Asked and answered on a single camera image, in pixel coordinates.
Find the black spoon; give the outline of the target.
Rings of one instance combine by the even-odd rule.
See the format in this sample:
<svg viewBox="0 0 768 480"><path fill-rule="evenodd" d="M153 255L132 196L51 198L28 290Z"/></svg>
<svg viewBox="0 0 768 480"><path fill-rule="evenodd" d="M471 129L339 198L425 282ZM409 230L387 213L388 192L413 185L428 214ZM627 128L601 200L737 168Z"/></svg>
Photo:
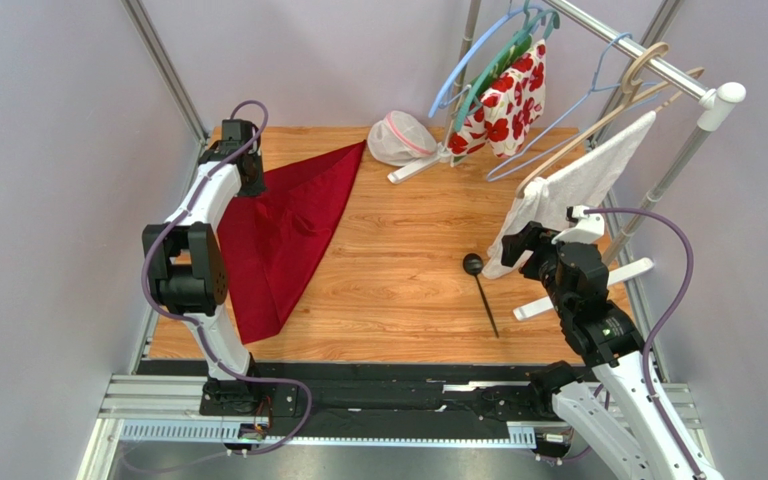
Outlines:
<svg viewBox="0 0 768 480"><path fill-rule="evenodd" d="M499 339L500 336L495 323L495 319L479 278L479 275L484 268L483 259L477 253L468 253L463 257L462 268L468 275L470 275L475 280L480 298L482 300L484 310L489 319L494 336L497 339Z"/></svg>

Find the dark red cloth napkin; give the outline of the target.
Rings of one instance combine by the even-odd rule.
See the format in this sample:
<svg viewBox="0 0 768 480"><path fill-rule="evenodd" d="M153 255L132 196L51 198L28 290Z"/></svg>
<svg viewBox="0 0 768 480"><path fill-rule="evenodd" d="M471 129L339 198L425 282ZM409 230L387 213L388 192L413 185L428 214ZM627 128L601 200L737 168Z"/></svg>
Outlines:
<svg viewBox="0 0 768 480"><path fill-rule="evenodd" d="M230 202L218 240L242 343L274 337L287 323L341 221L365 147L270 170L264 194Z"/></svg>

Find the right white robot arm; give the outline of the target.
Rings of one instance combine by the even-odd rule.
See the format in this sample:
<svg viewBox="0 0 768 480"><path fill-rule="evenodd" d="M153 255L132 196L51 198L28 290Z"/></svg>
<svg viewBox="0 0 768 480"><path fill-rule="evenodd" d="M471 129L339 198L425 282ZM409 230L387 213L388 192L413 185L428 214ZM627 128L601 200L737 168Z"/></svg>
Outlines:
<svg viewBox="0 0 768 480"><path fill-rule="evenodd" d="M568 423L619 479L719 479L656 383L645 341L608 297L609 268L595 244L600 227L564 231L528 223L501 241L501 263L541 283L566 342L621 412L614 417L572 367L559 361L530 381L536 405Z"/></svg>

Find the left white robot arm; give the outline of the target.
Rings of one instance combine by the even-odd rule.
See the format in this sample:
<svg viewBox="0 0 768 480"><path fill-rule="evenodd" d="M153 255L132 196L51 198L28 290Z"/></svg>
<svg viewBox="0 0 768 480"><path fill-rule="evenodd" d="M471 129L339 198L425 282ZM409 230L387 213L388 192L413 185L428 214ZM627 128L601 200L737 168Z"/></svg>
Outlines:
<svg viewBox="0 0 768 480"><path fill-rule="evenodd" d="M252 356L232 326L226 299L229 274L217 228L240 194L265 190L260 127L226 119L221 137L201 157L196 177L181 204L162 223L142 232L145 259L141 286L161 316L186 326L216 381L251 378Z"/></svg>

